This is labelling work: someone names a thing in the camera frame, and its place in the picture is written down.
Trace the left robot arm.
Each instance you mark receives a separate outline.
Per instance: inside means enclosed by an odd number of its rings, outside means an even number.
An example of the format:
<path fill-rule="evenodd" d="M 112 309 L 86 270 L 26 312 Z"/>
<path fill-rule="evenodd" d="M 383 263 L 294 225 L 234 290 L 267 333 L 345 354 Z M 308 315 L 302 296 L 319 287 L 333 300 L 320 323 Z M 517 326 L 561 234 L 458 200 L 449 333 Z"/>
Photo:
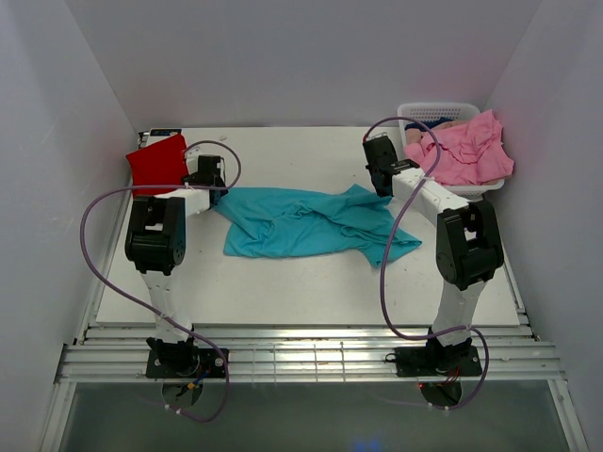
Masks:
<path fill-rule="evenodd" d="M 178 188 L 136 194 L 126 231 L 125 255 L 148 289 L 155 314 L 155 335 L 147 340 L 163 369 L 187 377 L 199 369 L 200 354 L 191 336 L 189 315 L 174 299 L 175 271 L 185 259 L 187 219 L 216 206 L 226 191 L 224 159 L 203 155 L 187 159 L 184 182 L 216 190 Z"/>

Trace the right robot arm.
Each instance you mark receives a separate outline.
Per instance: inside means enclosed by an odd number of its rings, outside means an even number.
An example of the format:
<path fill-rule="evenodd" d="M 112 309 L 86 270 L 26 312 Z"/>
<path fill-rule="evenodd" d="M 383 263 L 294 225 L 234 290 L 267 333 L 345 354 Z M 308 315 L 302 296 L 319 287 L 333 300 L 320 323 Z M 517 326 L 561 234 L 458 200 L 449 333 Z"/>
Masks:
<path fill-rule="evenodd" d="M 429 178 L 416 162 L 399 160 L 386 135 L 366 139 L 363 149 L 377 194 L 414 207 L 435 227 L 435 263 L 443 279 L 426 344 L 397 347 L 388 361 L 399 377 L 480 376 L 485 364 L 470 328 L 485 285 L 504 263 L 493 205 L 470 202 Z"/>

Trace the teal t shirt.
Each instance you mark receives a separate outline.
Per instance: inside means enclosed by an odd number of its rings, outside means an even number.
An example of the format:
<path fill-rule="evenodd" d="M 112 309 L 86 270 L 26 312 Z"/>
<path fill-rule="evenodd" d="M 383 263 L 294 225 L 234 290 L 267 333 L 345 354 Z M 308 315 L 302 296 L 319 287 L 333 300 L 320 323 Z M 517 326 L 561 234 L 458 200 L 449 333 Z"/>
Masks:
<path fill-rule="evenodd" d="M 389 203 L 359 185 L 340 194 L 240 187 L 216 211 L 231 221 L 226 255 L 284 259 L 358 250 L 378 267 L 394 225 Z"/>

